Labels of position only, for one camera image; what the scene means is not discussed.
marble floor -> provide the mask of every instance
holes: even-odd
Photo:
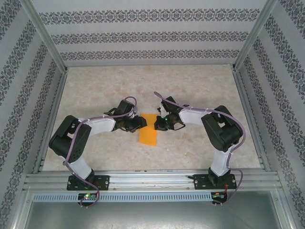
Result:
[[[161,100],[172,96],[179,104],[199,108],[225,105],[247,133],[230,166],[258,168],[259,162],[229,65],[157,65],[70,68],[54,130],[67,115],[100,116],[131,95],[138,114],[157,114]],[[188,124],[179,131],[157,133],[157,146],[139,143],[139,132],[120,130],[89,138],[84,157],[94,170],[199,169],[211,165],[214,148],[205,130]],[[43,170],[66,170],[62,159],[48,150]]]

orange paper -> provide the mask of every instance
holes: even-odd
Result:
[[[147,126],[140,129],[139,142],[149,146],[156,146],[157,131],[154,129],[154,123],[157,120],[157,115],[142,113],[141,116],[146,119]]]

perforated metal strip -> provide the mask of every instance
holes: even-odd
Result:
[[[77,193],[36,193],[33,202],[75,202]],[[102,193],[99,202],[194,202],[212,201],[210,192]]]

damask wallpaper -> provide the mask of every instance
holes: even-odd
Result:
[[[304,2],[280,0],[239,69],[297,228],[305,228],[304,16]]]
[[[266,0],[34,0],[67,66],[234,63]]]
[[[18,0],[0,0],[0,229],[32,172],[62,72]]]

robotic arm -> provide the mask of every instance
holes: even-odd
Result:
[[[132,111],[132,109],[134,109],[134,112],[129,116],[123,116]],[[147,126],[146,120],[143,117],[135,116],[135,113],[136,108],[134,108],[134,105],[124,99],[117,108],[113,108],[105,113],[104,118],[91,119],[80,126],[68,160],[68,166],[77,176],[91,184],[94,181],[94,171],[87,165],[82,156],[88,138],[101,132],[111,132],[117,129],[133,133],[137,129]],[[83,118],[75,118],[69,115],[63,120],[52,136],[49,147],[64,160],[67,159],[72,144],[71,135],[75,133],[78,125],[84,120]],[[84,182],[83,184],[86,188],[90,187]]]
[[[168,97],[166,100],[176,103],[172,97]],[[162,100],[158,108],[161,116],[157,117],[154,124],[155,129],[161,131],[179,130],[184,128],[187,123],[202,125],[215,148],[213,162],[209,168],[209,181],[214,187],[223,185],[223,182],[230,175],[230,169],[227,165],[228,157],[243,136],[241,127],[227,116],[203,109],[181,108],[170,102]],[[232,116],[225,106],[219,106],[215,111]],[[176,123],[181,124],[182,127],[175,129]]]

